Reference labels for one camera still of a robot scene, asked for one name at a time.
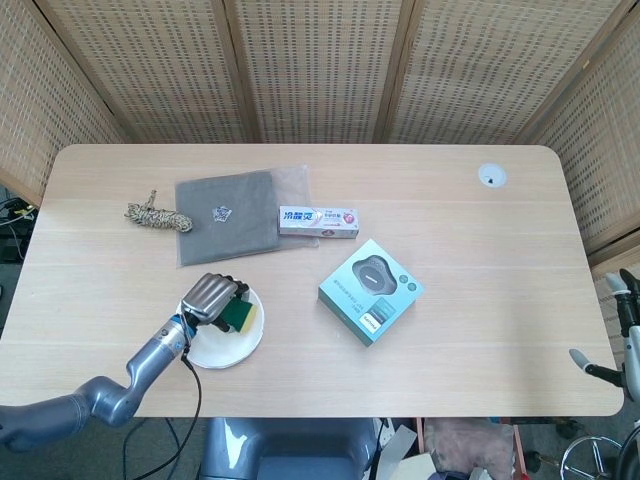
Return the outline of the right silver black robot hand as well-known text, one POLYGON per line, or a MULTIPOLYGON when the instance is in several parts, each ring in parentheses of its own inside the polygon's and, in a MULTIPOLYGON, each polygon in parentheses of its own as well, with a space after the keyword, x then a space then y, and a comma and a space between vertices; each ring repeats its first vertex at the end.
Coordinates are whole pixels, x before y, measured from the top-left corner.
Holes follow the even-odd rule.
POLYGON ((640 279, 624 268, 618 274, 607 273, 605 278, 616 300, 624 346, 622 369, 597 365, 575 348, 569 354, 584 373, 623 389, 628 398, 640 403, 640 279))

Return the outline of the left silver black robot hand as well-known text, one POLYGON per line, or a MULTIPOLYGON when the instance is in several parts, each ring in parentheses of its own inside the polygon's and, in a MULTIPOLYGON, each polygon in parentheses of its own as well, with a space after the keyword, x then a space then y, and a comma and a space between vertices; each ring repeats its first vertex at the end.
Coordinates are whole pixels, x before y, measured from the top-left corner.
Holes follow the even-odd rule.
POLYGON ((243 299, 249 286, 230 275, 206 273, 187 292, 180 302, 180 315, 192 331, 201 326, 214 325, 223 332, 232 330, 221 313, 233 297, 243 299))

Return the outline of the green yellow sponge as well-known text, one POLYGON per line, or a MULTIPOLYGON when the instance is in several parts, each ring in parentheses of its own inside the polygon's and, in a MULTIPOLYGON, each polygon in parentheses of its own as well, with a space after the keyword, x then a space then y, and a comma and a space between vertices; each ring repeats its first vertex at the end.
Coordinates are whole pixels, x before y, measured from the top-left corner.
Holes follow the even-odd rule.
POLYGON ((256 317, 257 307, 251 302, 233 297, 221 313, 221 319, 235 332, 246 333, 256 317))

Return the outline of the grey robot base body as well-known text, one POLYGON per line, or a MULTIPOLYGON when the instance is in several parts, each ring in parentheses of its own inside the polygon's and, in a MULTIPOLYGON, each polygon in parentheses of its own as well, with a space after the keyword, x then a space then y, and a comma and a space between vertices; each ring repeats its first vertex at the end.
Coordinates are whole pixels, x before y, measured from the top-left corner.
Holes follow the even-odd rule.
POLYGON ((371 418, 212 418, 198 480, 362 480, 379 430, 371 418))

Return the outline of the white paper plate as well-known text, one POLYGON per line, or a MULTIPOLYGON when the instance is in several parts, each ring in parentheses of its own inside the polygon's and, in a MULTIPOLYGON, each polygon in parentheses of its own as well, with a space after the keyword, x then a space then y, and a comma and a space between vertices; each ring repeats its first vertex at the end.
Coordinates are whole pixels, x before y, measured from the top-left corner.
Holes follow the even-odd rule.
POLYGON ((187 355, 192 364, 206 369, 229 368, 248 358, 258 347, 264 331, 264 308, 252 288, 243 299, 256 307, 255 318, 248 330, 239 333, 223 332, 214 325, 199 327, 187 355))

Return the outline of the grey cloth in clear bag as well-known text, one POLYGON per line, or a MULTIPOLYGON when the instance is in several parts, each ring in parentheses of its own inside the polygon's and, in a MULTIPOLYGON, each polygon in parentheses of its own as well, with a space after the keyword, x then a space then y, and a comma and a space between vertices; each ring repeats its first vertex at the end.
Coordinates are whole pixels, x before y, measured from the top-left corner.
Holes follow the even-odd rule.
POLYGON ((192 229, 178 235, 182 266, 319 245, 314 237, 279 233, 281 206, 311 204, 305 165, 180 182, 175 202, 192 220, 192 229))

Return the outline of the chrome stool base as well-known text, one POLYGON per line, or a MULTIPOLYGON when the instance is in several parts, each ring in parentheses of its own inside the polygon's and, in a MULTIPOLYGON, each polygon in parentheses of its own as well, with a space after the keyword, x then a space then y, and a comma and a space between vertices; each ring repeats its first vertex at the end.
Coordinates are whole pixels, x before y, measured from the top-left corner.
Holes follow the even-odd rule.
POLYGON ((613 480, 621 445, 608 437, 587 435, 574 440, 559 461, 561 480, 613 480))

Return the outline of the white toothpaste box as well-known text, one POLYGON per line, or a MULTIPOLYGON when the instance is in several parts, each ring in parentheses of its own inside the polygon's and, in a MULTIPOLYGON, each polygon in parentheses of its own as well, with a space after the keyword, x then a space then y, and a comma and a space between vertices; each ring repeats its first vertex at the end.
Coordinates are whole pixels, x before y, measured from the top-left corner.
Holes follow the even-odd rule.
POLYGON ((359 215, 350 208, 280 206, 278 230, 281 235, 354 239, 359 215))

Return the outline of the teal speaker product box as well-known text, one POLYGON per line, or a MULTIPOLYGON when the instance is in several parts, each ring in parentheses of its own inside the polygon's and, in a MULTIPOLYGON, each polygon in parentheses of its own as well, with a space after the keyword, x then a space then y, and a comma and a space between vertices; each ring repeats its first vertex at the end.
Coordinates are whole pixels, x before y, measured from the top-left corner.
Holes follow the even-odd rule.
POLYGON ((318 298, 366 347, 424 293, 424 286, 376 241, 367 240, 318 287, 318 298))

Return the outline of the pinkish plastic bag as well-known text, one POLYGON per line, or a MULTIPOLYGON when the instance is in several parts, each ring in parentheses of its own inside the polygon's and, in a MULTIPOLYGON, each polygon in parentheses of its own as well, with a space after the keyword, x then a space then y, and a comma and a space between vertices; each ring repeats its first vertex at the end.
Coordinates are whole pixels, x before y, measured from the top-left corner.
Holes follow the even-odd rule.
POLYGON ((486 418, 427 418, 424 442, 438 471, 471 474, 482 468, 493 480, 512 480, 515 453, 511 425, 486 418))

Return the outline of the white cardboard piece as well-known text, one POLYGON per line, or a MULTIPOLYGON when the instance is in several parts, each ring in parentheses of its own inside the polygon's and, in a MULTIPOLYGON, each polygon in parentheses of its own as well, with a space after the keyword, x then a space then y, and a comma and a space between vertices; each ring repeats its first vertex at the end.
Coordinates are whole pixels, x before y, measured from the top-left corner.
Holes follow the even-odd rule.
POLYGON ((417 434, 400 425, 383 445, 376 468, 371 468, 369 480, 429 480, 436 473, 431 456, 422 453, 408 457, 417 434))

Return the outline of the woven bamboo folding screen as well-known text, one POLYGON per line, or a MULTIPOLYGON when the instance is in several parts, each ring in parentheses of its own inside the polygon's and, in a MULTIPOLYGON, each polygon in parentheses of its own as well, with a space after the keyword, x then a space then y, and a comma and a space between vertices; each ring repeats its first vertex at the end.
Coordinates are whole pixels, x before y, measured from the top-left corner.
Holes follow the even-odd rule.
POLYGON ((541 144, 640 247, 640 0, 0 0, 0 187, 80 143, 541 144))

